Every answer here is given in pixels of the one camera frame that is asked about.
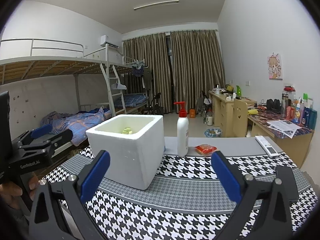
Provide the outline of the person's left hand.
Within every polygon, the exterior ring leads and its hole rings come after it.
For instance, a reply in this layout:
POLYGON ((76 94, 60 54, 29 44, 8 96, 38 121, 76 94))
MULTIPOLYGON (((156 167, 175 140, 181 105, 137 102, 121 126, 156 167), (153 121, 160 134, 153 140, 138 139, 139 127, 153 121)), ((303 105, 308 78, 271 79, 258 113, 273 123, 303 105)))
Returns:
MULTIPOLYGON (((36 193, 36 189, 39 186, 39 180, 35 173, 29 180, 29 197, 31 200, 34 200, 34 195, 36 193)), ((14 184, 13 182, 8 182, 0 185, 0 192, 2 199, 13 209, 19 210, 20 205, 18 203, 17 197, 22 195, 22 189, 14 184)))

